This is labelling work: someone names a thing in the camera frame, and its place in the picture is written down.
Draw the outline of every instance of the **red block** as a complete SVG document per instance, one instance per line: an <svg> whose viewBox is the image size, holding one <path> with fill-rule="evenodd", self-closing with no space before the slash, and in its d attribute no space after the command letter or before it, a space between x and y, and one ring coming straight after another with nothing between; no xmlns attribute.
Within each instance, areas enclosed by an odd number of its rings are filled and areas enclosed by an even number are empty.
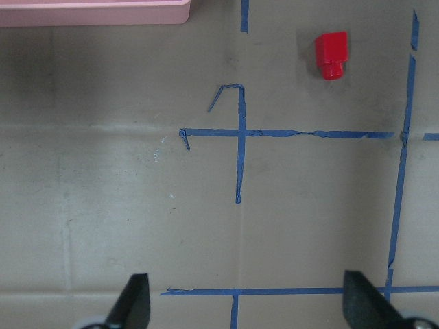
<svg viewBox="0 0 439 329"><path fill-rule="evenodd" d="M325 33L316 41L317 66L325 80L340 79L343 76L343 63L348 61L347 32Z"/></svg>

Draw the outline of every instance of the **white speck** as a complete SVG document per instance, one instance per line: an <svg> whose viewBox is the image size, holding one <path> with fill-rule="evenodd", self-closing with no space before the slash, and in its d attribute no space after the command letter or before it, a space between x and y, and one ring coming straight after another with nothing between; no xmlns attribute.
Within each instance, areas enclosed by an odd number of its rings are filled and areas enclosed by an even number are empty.
<svg viewBox="0 0 439 329"><path fill-rule="evenodd" d="M158 156L160 155L160 149L157 148L154 152L154 162L158 162Z"/></svg>

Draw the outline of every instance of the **pink tray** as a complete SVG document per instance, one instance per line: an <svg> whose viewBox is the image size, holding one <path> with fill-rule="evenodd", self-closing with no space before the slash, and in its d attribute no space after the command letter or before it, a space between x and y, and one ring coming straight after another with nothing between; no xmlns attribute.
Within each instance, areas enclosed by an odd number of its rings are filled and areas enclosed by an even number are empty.
<svg viewBox="0 0 439 329"><path fill-rule="evenodd" d="M181 24L191 0L0 0L0 27Z"/></svg>

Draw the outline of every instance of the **metal screw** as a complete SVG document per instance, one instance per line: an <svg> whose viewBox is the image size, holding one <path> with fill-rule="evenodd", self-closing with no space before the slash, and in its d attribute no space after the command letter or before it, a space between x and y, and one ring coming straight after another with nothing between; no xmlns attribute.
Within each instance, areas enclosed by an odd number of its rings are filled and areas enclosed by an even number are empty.
<svg viewBox="0 0 439 329"><path fill-rule="evenodd" d="M415 327L415 329L433 329L431 324L429 324L428 322L426 322L424 320L416 320L414 322L414 327Z"/></svg>

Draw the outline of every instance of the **pink plastic bin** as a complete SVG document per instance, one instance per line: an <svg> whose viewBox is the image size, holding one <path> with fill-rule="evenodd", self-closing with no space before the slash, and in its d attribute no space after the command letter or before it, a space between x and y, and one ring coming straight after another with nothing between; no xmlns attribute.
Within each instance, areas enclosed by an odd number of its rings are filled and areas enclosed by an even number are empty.
<svg viewBox="0 0 439 329"><path fill-rule="evenodd" d="M0 0L0 27L181 24L191 0Z"/></svg>

